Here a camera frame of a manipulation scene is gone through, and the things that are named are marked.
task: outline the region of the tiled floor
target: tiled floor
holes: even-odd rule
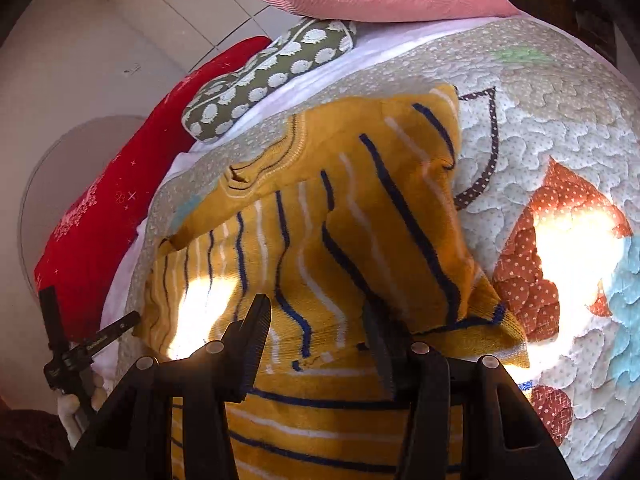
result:
[[[245,38],[277,38],[299,20],[260,0],[107,1],[186,71]]]

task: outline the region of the green patch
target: green patch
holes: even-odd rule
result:
[[[544,52],[528,46],[515,46],[497,50],[494,55],[498,61],[504,63],[552,63],[554,60]]]

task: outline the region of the yellow striped sweater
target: yellow striped sweater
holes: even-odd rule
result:
[[[528,365],[522,329],[456,217],[457,116],[447,84],[295,115],[160,245],[138,335],[168,358],[220,338],[255,294],[271,300],[255,387],[227,405],[241,479],[393,476],[407,412],[387,400],[364,344],[365,298],[385,301],[448,356]],[[452,472],[461,417],[452,410]],[[179,408],[173,431],[182,479]]]

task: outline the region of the dark brown fabric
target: dark brown fabric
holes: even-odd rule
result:
[[[35,410],[0,413],[0,480],[56,480],[70,453],[55,415]]]

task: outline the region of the bed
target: bed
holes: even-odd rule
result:
[[[353,51],[176,158],[118,268],[102,326],[142,307],[158,241],[226,166],[279,138],[287,116],[444,80],[461,102],[453,191],[466,242],[527,333],[531,367],[510,373],[574,477],[611,478],[640,433],[631,433],[640,412],[638,92],[587,46],[533,18],[359,29]],[[116,383],[142,352],[126,335],[95,368]]]

